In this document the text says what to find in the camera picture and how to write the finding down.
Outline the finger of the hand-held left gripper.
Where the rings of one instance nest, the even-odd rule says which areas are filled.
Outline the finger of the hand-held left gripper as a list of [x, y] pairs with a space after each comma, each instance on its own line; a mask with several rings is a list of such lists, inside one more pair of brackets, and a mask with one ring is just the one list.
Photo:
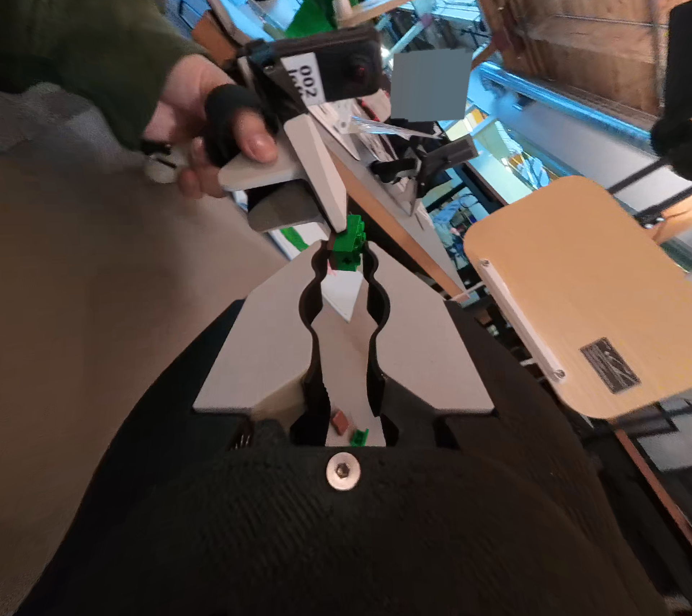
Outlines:
[[226, 193], [245, 192], [247, 221], [253, 231], [326, 222], [305, 170], [292, 155], [279, 154], [272, 164], [237, 155], [220, 169], [218, 180]]
[[284, 132], [296, 152], [309, 184], [335, 233], [347, 229], [347, 190], [309, 113], [284, 123]]

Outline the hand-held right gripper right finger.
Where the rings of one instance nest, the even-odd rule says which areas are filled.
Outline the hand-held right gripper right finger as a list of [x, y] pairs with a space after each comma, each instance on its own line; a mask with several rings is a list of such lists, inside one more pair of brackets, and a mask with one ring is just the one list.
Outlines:
[[369, 401], [380, 413], [394, 387], [435, 415], [488, 415], [489, 393], [445, 300], [377, 244], [367, 244]]

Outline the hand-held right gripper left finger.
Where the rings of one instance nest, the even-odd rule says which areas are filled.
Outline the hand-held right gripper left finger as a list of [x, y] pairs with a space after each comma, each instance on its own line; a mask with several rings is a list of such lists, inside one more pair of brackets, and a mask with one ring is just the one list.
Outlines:
[[305, 412], [302, 380], [312, 337], [299, 301], [316, 279], [315, 242], [245, 300], [193, 404], [195, 413], [244, 415], [293, 424]]

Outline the green and brown lego assembly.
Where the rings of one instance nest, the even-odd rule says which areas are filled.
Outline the green and brown lego assembly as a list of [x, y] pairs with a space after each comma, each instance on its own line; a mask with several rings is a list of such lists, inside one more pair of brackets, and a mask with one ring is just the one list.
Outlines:
[[360, 215], [349, 214], [345, 231], [337, 233], [329, 257], [329, 266], [335, 272], [356, 272], [362, 260], [367, 236]]

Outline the person's left forearm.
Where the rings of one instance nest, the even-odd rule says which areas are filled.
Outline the person's left forearm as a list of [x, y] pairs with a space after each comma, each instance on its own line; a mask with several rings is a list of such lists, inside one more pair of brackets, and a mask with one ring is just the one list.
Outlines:
[[185, 139], [202, 108], [174, 106], [165, 88], [204, 51], [165, 12], [165, 0], [1, 0], [1, 91], [56, 84], [97, 107], [132, 150]]

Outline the person's left hand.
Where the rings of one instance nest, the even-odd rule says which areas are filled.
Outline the person's left hand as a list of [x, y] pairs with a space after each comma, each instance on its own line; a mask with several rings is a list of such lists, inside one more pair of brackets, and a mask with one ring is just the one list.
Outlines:
[[[201, 134], [205, 127], [205, 101], [215, 88], [231, 84], [224, 71], [202, 55], [180, 59], [171, 69], [159, 102], [143, 132], [143, 139], [170, 145], [190, 143], [188, 164], [178, 173], [178, 188], [184, 196], [199, 200], [224, 196], [219, 169], [209, 161]], [[263, 116], [251, 109], [238, 110], [229, 122], [233, 139], [242, 154], [254, 162], [276, 161], [278, 147]]]

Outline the white paper sheet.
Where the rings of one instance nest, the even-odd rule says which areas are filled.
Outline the white paper sheet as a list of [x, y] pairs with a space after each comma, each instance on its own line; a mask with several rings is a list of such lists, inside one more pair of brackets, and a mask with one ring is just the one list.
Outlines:
[[342, 271], [329, 268], [321, 282], [323, 300], [332, 306], [346, 323], [349, 323], [353, 316], [363, 279], [359, 270]]

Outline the blurred black object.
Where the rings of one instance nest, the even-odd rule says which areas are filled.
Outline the blurred black object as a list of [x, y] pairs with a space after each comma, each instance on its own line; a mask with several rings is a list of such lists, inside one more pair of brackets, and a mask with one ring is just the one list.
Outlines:
[[664, 110], [651, 130], [651, 145], [691, 181], [691, 1], [670, 11]]

